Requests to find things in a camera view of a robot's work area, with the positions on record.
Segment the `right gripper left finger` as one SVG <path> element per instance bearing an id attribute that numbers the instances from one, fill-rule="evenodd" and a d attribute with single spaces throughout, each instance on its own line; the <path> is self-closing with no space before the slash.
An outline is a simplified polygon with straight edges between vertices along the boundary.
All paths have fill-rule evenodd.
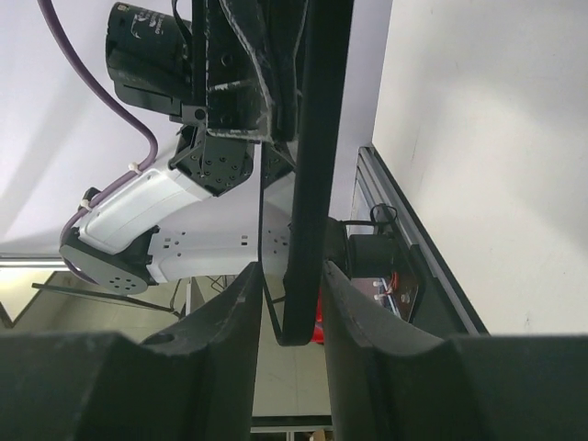
<path id="1" fill-rule="evenodd" d="M 4 440 L 246 440 L 263 303 L 253 262 L 135 343 L 114 332 L 5 334 Z"/>

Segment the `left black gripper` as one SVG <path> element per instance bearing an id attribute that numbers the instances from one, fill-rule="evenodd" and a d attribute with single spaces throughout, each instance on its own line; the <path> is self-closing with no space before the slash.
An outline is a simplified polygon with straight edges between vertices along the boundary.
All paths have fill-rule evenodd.
<path id="1" fill-rule="evenodd" d="M 125 104 L 209 135 L 291 142 L 299 133 L 306 1 L 193 1 L 183 19 L 117 2 L 107 72 Z"/>

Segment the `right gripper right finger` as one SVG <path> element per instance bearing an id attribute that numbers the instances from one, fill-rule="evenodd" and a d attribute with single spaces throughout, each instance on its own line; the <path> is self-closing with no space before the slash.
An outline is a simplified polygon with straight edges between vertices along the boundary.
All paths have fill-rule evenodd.
<path id="1" fill-rule="evenodd" d="M 442 339 L 377 306 L 332 262 L 322 317 L 338 440 L 584 440 L 587 340 Z"/>

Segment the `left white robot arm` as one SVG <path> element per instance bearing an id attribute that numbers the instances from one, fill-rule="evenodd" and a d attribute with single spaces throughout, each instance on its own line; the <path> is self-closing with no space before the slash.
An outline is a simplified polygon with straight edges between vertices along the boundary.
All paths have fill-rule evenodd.
<path id="1" fill-rule="evenodd" d="M 88 190 L 62 233 L 63 260 L 122 296 L 238 272 L 254 250 L 244 199 L 295 165 L 307 3 L 196 1 L 191 12 L 118 2 L 107 22 L 118 102 L 179 127 L 121 183 Z"/>

